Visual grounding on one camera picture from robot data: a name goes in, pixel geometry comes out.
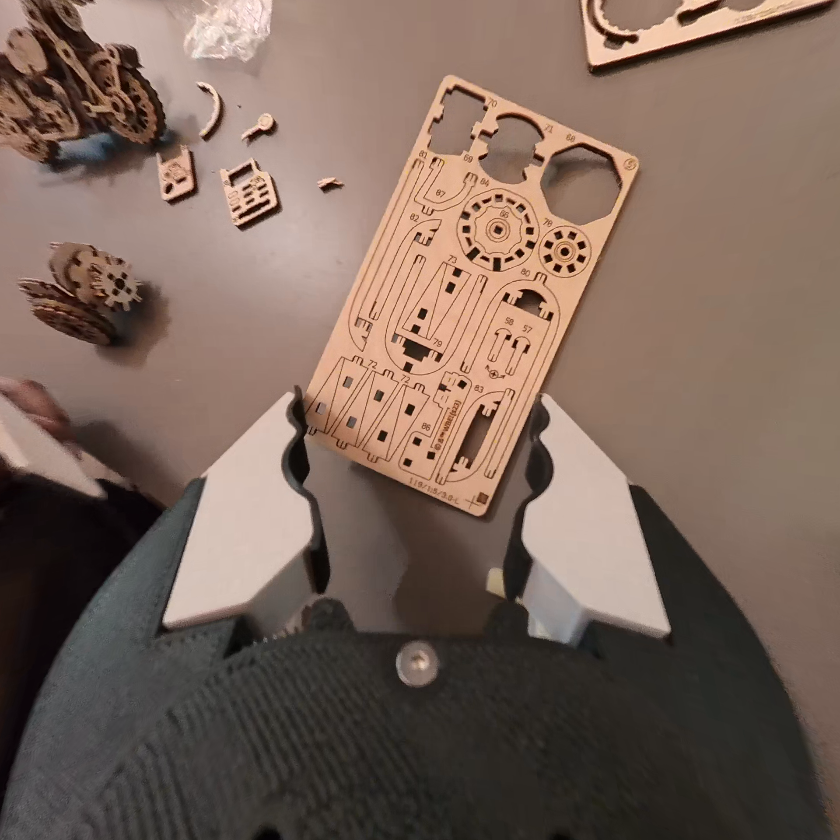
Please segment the grey desk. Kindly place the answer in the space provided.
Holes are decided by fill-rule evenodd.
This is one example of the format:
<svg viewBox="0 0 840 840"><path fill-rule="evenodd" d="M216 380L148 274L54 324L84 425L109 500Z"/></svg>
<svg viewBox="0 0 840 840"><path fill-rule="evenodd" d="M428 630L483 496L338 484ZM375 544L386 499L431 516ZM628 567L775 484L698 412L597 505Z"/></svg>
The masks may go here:
<svg viewBox="0 0 840 840"><path fill-rule="evenodd" d="M837 4L597 76L575 2L275 2L246 66L187 58L162 3L83 16L140 52L198 192L167 205L131 146L56 170L2 150L2 374L172 504L309 383L447 74L628 151L640 173L545 389L727 586L838 766ZM206 142L197 81L224 102ZM274 132L243 142L264 112ZM280 209L238 229L219 170L249 158ZM17 282L52 280L60 241L131 264L126 343L32 314Z"/></svg>

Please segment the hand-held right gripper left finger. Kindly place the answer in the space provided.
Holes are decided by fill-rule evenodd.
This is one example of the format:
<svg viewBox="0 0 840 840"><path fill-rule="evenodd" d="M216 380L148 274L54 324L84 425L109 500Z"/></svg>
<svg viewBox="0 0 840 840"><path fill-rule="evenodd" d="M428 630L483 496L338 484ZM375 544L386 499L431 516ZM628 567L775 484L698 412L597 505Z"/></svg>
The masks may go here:
<svg viewBox="0 0 840 840"><path fill-rule="evenodd" d="M284 394L203 475L163 627L242 618L278 637L329 583L319 504L305 487L301 389Z"/></svg>

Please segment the wooden gear assembly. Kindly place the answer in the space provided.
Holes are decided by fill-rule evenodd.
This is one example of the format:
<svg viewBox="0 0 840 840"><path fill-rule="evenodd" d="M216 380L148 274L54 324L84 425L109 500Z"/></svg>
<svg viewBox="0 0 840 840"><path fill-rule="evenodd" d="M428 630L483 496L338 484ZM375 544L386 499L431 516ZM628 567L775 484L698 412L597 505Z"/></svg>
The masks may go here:
<svg viewBox="0 0 840 840"><path fill-rule="evenodd" d="M37 320L75 340L120 346L130 333L130 311L141 304L143 283L125 259L90 244L50 244L52 280L22 278L17 287Z"/></svg>

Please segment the wooden grille piece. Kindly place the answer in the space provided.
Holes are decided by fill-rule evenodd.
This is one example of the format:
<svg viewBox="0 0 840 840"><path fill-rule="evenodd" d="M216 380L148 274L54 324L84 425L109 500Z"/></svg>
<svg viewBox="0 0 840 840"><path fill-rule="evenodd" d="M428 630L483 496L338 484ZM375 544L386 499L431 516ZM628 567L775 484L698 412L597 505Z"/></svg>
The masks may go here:
<svg viewBox="0 0 840 840"><path fill-rule="evenodd" d="M238 229L279 211L273 178L253 157L231 169L220 169L219 177L230 218Z"/></svg>

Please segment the small rectangular wooden piece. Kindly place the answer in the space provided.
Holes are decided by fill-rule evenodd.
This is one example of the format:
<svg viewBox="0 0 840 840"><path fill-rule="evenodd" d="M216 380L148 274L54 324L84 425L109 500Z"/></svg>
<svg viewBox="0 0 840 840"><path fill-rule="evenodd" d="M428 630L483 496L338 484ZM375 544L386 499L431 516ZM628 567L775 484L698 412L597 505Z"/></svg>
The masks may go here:
<svg viewBox="0 0 840 840"><path fill-rule="evenodd" d="M196 191L193 154L186 144L156 152L161 199L169 204L191 196Z"/></svg>

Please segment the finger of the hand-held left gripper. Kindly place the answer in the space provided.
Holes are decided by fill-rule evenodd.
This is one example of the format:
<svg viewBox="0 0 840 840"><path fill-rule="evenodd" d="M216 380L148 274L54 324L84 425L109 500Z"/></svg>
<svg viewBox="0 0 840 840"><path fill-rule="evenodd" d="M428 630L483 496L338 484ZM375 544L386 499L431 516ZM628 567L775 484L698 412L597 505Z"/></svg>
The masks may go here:
<svg viewBox="0 0 840 840"><path fill-rule="evenodd" d="M17 475L35 476L83 496L104 499L109 470L84 449L60 443L5 396L1 398L1 454Z"/></svg>

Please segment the wooden puzzle sheet with parts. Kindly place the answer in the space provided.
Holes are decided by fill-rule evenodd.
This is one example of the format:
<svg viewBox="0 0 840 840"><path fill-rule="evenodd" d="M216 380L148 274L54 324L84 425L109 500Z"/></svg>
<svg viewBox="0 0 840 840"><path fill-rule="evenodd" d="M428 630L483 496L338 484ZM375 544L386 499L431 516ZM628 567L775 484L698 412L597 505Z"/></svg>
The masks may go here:
<svg viewBox="0 0 840 840"><path fill-rule="evenodd" d="M567 151L609 161L609 213L542 188ZM304 398L324 447L475 517L490 509L638 173L636 156L449 75Z"/></svg>

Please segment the curved wooden piece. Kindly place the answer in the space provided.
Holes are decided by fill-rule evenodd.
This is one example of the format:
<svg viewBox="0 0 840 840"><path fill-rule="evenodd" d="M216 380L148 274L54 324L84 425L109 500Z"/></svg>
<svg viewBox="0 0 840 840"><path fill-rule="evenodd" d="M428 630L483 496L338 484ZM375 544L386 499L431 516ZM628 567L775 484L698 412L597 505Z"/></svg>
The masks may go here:
<svg viewBox="0 0 840 840"><path fill-rule="evenodd" d="M224 115L224 102L216 88L209 82L198 80L196 86L212 100L211 114L199 132L199 137L206 142L211 139L221 123Z"/></svg>

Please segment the person's left hand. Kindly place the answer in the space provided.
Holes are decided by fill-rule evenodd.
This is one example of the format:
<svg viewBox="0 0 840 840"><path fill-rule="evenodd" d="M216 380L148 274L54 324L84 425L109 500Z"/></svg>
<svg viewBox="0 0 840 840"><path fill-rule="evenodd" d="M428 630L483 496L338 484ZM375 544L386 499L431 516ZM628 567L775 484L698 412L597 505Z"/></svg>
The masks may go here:
<svg viewBox="0 0 840 840"><path fill-rule="evenodd" d="M67 413L41 384L1 377L1 393L35 425L75 452L77 441Z"/></svg>

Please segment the person's leg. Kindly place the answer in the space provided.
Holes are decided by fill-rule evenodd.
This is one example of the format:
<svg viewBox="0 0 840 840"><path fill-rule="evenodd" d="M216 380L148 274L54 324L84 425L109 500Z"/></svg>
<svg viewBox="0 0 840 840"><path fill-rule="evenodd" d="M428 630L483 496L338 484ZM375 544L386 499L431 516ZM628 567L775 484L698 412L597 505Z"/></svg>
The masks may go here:
<svg viewBox="0 0 840 840"><path fill-rule="evenodd" d="M90 497L37 476L1 489L1 795L39 690L91 598L163 512L99 481Z"/></svg>

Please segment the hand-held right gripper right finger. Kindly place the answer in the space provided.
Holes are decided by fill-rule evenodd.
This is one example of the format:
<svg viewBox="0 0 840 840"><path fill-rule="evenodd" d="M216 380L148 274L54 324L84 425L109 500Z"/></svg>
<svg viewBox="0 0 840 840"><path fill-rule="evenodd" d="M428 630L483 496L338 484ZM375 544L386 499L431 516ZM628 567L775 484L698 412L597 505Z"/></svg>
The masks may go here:
<svg viewBox="0 0 840 840"><path fill-rule="evenodd" d="M531 637L575 647L592 623L656 639L670 623L624 473L548 395L537 396L526 477L502 565Z"/></svg>

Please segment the clear plastic bag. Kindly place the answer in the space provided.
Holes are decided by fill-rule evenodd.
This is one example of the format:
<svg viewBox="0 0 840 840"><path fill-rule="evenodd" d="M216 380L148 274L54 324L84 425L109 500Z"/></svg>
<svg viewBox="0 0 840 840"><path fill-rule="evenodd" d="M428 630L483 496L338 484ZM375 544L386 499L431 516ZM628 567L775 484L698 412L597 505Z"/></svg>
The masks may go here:
<svg viewBox="0 0 840 840"><path fill-rule="evenodd" d="M190 1L182 3L183 48L194 60L256 57L270 36L272 1Z"/></svg>

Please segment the wooden motorcycle model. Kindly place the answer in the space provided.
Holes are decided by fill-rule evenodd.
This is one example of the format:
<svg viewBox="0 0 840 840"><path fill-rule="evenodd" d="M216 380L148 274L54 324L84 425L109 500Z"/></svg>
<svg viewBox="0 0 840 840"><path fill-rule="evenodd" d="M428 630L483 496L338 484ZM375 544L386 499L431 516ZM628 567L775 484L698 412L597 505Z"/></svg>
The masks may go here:
<svg viewBox="0 0 840 840"><path fill-rule="evenodd" d="M1 54L1 145L54 162L64 142L111 132L151 146L165 111L131 45L101 45L84 29L86 2L24 1L26 26L9 31Z"/></svg>

